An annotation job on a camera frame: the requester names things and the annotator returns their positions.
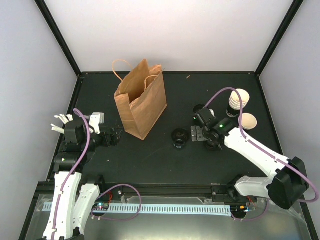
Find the black cup with coffee beans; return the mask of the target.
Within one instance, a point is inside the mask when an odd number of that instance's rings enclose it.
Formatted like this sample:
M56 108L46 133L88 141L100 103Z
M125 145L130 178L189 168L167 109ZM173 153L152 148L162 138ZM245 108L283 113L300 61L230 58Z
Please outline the black cup with coffee beans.
M173 146L181 150L186 146L186 143L189 141L189 132L184 129L184 128L176 128L172 133L171 133L171 139Z

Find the brown paper bag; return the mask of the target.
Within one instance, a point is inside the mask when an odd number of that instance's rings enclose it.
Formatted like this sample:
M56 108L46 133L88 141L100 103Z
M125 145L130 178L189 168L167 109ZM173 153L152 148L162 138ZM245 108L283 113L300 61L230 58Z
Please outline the brown paper bag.
M126 133L145 140L167 107L162 65L149 66L143 59L121 78L112 63L112 71L120 79L114 93L116 107Z

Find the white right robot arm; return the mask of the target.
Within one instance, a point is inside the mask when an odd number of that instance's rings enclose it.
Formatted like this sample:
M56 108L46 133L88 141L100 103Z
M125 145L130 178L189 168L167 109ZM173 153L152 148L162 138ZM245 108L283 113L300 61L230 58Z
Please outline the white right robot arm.
M238 176L228 187L228 198L234 202L254 196L273 201L288 210L309 189L305 163L298 157L289 159L258 142L229 118L218 120L214 111L202 104L193 109L195 125L191 127L194 142L204 142L210 150L223 146L237 152L258 167L264 177Z

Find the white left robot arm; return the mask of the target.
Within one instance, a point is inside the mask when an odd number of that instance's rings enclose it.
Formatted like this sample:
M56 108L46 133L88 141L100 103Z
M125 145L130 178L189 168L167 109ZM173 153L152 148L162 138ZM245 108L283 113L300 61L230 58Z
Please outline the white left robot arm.
M64 128L52 125L52 131L64 135L62 150L54 158L54 194L50 216L42 234L44 240L82 240L95 200L103 199L108 192L102 175L87 177L81 183L88 153L97 148L116 146L120 129L104 125L97 113L90 117L73 119L57 115Z

